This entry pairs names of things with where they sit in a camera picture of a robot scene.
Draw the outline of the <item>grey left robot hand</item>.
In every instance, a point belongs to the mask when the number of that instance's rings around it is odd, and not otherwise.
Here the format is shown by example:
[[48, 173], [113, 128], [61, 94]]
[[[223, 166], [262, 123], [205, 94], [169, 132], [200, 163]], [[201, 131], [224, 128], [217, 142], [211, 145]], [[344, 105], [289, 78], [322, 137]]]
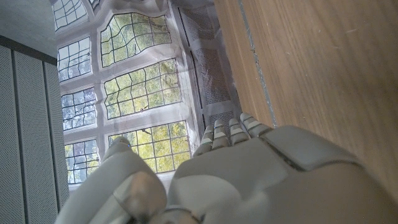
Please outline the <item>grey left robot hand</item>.
[[242, 113], [207, 127], [165, 188], [116, 138], [57, 223], [396, 223], [397, 202], [347, 150]]

